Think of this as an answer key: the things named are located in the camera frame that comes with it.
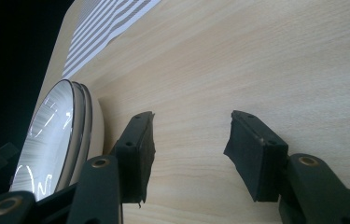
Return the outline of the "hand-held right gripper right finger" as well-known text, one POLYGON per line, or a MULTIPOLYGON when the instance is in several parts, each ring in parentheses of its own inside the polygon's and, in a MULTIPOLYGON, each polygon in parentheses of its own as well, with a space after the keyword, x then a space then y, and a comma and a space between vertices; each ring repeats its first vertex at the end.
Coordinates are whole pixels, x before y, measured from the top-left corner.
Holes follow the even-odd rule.
POLYGON ((280 170, 287 163, 288 144, 257 116, 231 113, 231 134, 224 149, 254 202, 277 202, 280 170))

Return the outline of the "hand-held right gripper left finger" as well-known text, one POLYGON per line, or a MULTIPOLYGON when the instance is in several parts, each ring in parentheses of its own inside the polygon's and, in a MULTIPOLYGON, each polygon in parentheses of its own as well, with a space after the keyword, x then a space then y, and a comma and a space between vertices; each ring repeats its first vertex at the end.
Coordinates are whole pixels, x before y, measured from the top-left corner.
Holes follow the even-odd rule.
POLYGON ((147 185, 155 159, 154 113, 133 116, 112 153, 118 160, 122 203, 140 203, 147 199, 147 185))

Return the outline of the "white plate with dark rim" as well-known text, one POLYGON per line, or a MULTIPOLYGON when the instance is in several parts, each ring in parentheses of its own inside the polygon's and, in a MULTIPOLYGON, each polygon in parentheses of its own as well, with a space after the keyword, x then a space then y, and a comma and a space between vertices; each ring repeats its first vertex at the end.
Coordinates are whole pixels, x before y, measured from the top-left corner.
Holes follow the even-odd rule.
POLYGON ((67 80, 72 92, 72 120, 71 132, 68 140, 67 151, 63 168, 58 180, 56 191, 67 188, 77 182, 77 176, 81 168, 81 145, 85 124, 85 96, 83 90, 75 82, 67 80))
POLYGON ((93 96, 84 84, 74 82, 74 85, 81 91, 83 98, 83 125, 81 145, 70 184, 78 182, 82 165, 85 161, 103 154, 105 137, 104 116, 97 98, 93 96))
POLYGON ((74 100, 68 80, 46 95, 29 127, 11 191, 29 191, 39 201, 59 187, 71 135, 74 100))

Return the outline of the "grey striped placemat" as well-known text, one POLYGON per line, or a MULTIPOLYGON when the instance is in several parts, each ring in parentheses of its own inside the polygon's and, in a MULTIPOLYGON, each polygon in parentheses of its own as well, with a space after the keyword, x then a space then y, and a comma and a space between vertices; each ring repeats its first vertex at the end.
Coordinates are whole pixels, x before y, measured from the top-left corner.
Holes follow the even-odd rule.
POLYGON ((160 1, 83 0, 62 78, 70 78, 160 1))

